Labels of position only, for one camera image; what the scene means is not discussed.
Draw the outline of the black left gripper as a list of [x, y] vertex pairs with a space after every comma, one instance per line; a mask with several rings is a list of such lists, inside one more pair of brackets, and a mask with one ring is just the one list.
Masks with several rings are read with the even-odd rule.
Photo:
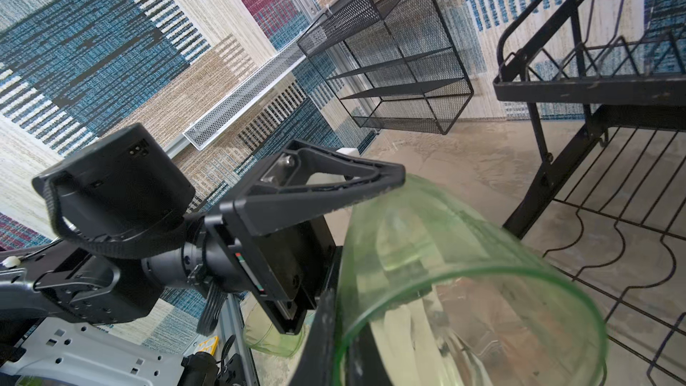
[[207, 277], [221, 291], [250, 292], [278, 332], [295, 335], [341, 255], [323, 216], [405, 181], [401, 164], [293, 139], [255, 163], [205, 217]]

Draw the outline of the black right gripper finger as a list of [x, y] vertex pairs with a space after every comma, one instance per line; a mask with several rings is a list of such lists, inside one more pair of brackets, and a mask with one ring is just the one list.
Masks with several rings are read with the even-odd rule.
[[343, 248], [333, 252], [332, 265], [323, 283], [314, 323], [308, 334], [291, 385], [332, 385], [339, 368], [344, 385], [390, 385], [371, 328], [366, 326], [353, 339], [342, 363], [335, 362], [336, 297]]

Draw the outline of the black wire dish rack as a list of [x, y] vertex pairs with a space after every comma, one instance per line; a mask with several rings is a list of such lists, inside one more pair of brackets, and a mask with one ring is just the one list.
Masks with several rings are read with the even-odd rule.
[[497, 57], [541, 155], [507, 228], [598, 306], [602, 384], [684, 384], [685, 0], [525, 0]]

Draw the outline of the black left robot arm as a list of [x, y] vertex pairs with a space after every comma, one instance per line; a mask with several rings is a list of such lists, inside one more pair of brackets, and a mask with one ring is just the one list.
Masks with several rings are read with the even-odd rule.
[[301, 140], [260, 160], [206, 213], [139, 123], [37, 175], [55, 242], [1, 255], [1, 374], [71, 385], [253, 385], [230, 336], [220, 357], [148, 350], [103, 331], [148, 316], [167, 288], [205, 298], [211, 334], [250, 292], [280, 333], [314, 325], [291, 382], [330, 385], [342, 248], [327, 214], [401, 187], [400, 164]]

